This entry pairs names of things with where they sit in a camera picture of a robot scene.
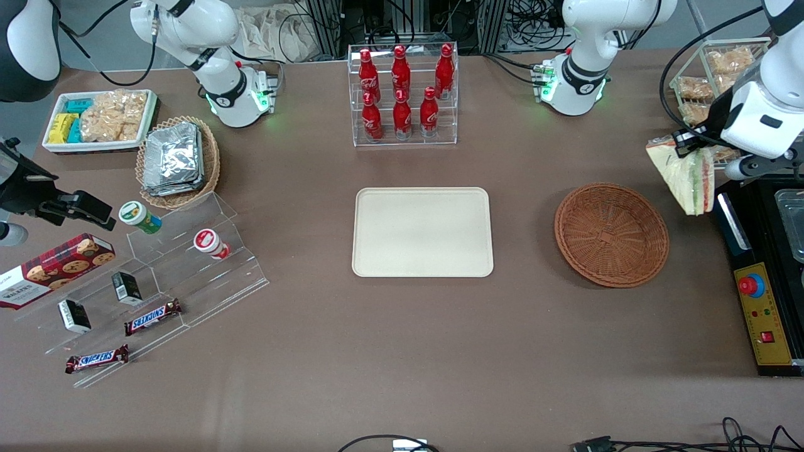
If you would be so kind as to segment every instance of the control panel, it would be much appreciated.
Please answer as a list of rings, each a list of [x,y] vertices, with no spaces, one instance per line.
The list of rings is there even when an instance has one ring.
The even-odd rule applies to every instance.
[[[776,300],[768,283],[765,263],[760,262],[734,272],[745,323],[761,366],[790,365],[790,349],[781,327]]]

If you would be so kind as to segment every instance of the wicker basket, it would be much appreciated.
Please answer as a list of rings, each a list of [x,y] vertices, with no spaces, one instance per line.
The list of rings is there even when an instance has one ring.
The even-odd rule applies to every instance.
[[[197,117],[180,116],[172,117],[167,121],[161,122],[154,128],[165,129],[167,127],[177,125],[179,122],[183,121],[192,122],[193,124],[196,124],[199,129],[201,129],[203,169],[207,178],[207,183],[200,190],[186,191],[184,193],[177,193],[176,195],[168,196],[152,196],[149,195],[147,191],[140,190],[140,195],[142,198],[148,204],[157,208],[165,208],[168,210],[180,208],[184,204],[191,203],[206,195],[210,191],[214,191],[215,185],[218,184],[218,178],[220,177],[220,154],[218,153],[218,143],[215,141],[215,137],[212,136],[212,132],[209,130],[208,125],[204,124],[204,122]],[[146,144],[143,142],[140,144],[140,150],[137,151],[137,168],[135,169],[137,181],[139,181],[140,185],[143,184],[142,174],[145,171],[145,152]]]
[[[556,240],[567,262],[606,287],[635,287],[667,261],[667,226],[647,199],[613,183],[567,195],[556,211]]]

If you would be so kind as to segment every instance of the white tray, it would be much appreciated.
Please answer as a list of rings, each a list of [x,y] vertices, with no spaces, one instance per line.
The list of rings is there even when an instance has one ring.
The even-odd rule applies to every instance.
[[[360,277],[486,277],[489,196],[479,187],[364,188],[355,203]]]
[[[45,135],[42,137],[42,147],[51,151],[53,154],[94,154],[100,152],[112,152],[115,150],[122,150],[122,149],[131,149],[137,150],[140,146],[140,143],[146,139],[146,134],[148,133],[148,129],[150,128],[151,119],[154,117],[154,110],[156,109],[156,93],[151,91],[150,89],[132,89],[133,92],[144,92],[148,95],[148,99],[146,100],[146,108],[145,111],[142,112],[142,119],[140,120],[140,129],[137,131],[137,137],[134,140],[127,140],[124,142],[102,142],[102,143],[49,143],[47,142],[47,136],[50,133],[51,127],[53,127],[53,121],[55,121],[55,115],[58,113],[65,113],[64,112],[64,105],[67,104],[67,101],[71,101],[73,99],[93,99],[98,94],[102,94],[107,91],[91,91],[91,92],[66,92],[59,96],[58,99],[55,101],[55,107],[53,107],[53,112],[51,113],[51,119],[47,123],[47,128],[45,129]]]

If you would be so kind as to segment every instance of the small black box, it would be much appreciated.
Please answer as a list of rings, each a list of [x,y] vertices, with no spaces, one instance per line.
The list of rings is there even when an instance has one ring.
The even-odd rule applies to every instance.
[[[84,307],[72,300],[59,302],[59,312],[64,321],[64,327],[75,333],[86,333],[92,329],[89,325],[89,317]]]
[[[132,306],[142,303],[140,288],[137,286],[137,279],[134,276],[117,272],[112,275],[112,285],[117,292],[119,302]]]

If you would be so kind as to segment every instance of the red switch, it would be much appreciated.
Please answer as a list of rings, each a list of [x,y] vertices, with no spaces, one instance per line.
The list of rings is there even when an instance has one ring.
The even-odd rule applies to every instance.
[[[743,295],[748,295],[751,298],[759,298],[765,293],[765,282],[758,274],[751,273],[737,281],[737,289]]]

